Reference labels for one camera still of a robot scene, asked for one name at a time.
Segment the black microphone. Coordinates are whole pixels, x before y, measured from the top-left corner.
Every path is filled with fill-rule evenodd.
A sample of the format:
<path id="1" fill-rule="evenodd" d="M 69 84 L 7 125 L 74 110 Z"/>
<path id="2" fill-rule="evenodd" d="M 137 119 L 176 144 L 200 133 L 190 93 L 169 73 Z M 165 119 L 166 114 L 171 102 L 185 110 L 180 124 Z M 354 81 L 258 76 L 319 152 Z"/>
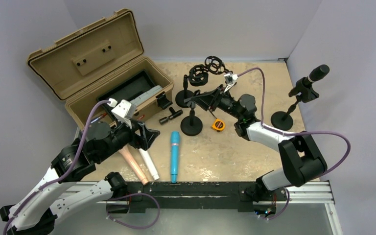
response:
<path id="1" fill-rule="evenodd" d="M 310 83 L 317 82 L 328 75 L 330 68 L 328 65 L 322 64 L 314 68 L 307 77 Z"/>

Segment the pink microphone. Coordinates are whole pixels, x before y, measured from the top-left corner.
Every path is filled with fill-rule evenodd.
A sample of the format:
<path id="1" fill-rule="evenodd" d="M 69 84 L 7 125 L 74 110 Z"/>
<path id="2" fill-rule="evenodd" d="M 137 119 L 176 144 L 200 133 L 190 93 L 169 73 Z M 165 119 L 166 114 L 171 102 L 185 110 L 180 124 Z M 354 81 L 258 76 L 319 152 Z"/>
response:
<path id="1" fill-rule="evenodd" d="M 137 161 L 134 159 L 133 155 L 131 154 L 128 145 L 125 145 L 122 149 L 119 150 L 119 153 L 123 156 L 125 161 L 129 164 L 139 181 L 145 186 L 148 183 L 148 179 L 140 166 L 138 165 Z"/>

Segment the black round-base clip stand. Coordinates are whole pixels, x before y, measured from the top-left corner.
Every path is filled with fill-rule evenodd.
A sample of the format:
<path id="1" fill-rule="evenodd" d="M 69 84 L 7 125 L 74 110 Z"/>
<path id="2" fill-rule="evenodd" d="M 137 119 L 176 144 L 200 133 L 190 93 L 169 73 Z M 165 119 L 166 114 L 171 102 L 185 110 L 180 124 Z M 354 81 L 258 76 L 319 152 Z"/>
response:
<path id="1" fill-rule="evenodd" d="M 193 98 L 187 99 L 187 105 L 190 107 L 189 115 L 183 118 L 180 123 L 181 131 L 190 137 L 199 135 L 203 130 L 203 123 L 195 113 L 196 103 L 193 101 Z"/>

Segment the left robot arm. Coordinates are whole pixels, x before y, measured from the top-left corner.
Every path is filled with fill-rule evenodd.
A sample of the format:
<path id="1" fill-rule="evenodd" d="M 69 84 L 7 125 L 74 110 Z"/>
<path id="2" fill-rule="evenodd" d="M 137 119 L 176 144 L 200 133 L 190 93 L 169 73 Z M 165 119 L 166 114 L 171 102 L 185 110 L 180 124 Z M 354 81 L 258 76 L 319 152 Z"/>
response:
<path id="1" fill-rule="evenodd" d="M 0 209 L 1 219 L 6 223 L 3 233 L 48 235 L 56 224 L 90 204 L 131 197 L 127 182 L 118 172 L 110 172 L 103 180 L 72 196 L 61 195 L 125 146 L 147 150 L 159 134 L 142 121 L 132 120 L 130 126 L 110 126 L 102 121 L 89 124 L 80 137 L 61 150 L 23 200 Z"/>

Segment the white grey-headed microphone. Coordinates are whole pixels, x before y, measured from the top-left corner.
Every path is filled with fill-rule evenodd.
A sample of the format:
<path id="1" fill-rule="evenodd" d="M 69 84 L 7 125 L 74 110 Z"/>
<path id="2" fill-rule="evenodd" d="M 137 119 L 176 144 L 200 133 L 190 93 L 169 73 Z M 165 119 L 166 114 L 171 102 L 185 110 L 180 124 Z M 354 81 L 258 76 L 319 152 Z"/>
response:
<path id="1" fill-rule="evenodd" d="M 153 160 L 147 150 L 143 150 L 141 148 L 138 149 L 140 155 L 142 156 L 142 159 L 145 162 L 145 166 L 147 167 L 148 171 L 150 172 L 152 178 L 154 181 L 158 180 L 160 178 L 159 173 L 153 163 Z"/>

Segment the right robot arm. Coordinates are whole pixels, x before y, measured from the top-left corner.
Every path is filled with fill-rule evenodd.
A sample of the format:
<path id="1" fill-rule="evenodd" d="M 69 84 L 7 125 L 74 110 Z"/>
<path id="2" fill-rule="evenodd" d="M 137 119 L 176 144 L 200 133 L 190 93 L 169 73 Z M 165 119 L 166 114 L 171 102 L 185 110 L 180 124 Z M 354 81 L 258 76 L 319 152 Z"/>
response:
<path id="1" fill-rule="evenodd" d="M 263 124 L 255 115 L 256 100 L 250 94 L 234 99 L 229 92 L 223 92 L 223 86 L 219 86 L 211 92 L 196 91 L 185 102 L 205 111 L 221 109 L 237 119 L 234 127 L 239 137 L 263 144 L 279 153 L 282 167 L 257 178 L 254 189 L 248 193 L 256 202 L 269 198 L 277 189 L 300 187 L 325 173 L 328 168 L 311 134 L 283 132 Z"/>

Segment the blue microphone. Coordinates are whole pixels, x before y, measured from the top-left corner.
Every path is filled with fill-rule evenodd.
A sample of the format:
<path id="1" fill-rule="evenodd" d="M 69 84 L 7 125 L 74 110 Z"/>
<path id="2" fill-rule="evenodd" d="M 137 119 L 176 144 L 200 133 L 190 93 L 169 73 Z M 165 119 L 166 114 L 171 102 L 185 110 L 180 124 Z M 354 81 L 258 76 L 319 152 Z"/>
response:
<path id="1" fill-rule="evenodd" d="M 170 166 L 170 179 L 171 183 L 176 183 L 179 170 L 179 145 L 180 145 L 180 133 L 173 131 L 170 137 L 171 144 L 171 166 Z"/>

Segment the black tripod shock-mount stand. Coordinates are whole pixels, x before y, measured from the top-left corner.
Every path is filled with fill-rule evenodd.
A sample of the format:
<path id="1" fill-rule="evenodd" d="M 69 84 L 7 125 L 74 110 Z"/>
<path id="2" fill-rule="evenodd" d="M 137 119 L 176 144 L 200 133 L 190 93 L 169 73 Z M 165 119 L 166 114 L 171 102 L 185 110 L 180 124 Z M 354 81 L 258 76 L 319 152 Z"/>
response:
<path id="1" fill-rule="evenodd" d="M 205 78 L 206 78 L 205 84 L 208 83 L 209 73 L 212 73 L 214 75 L 221 75 L 221 74 L 225 75 L 228 72 L 232 72 L 226 68 L 224 62 L 220 58 L 218 58 L 217 56 L 212 56 L 212 55 L 206 57 L 204 61 L 203 71 L 205 73 Z"/>

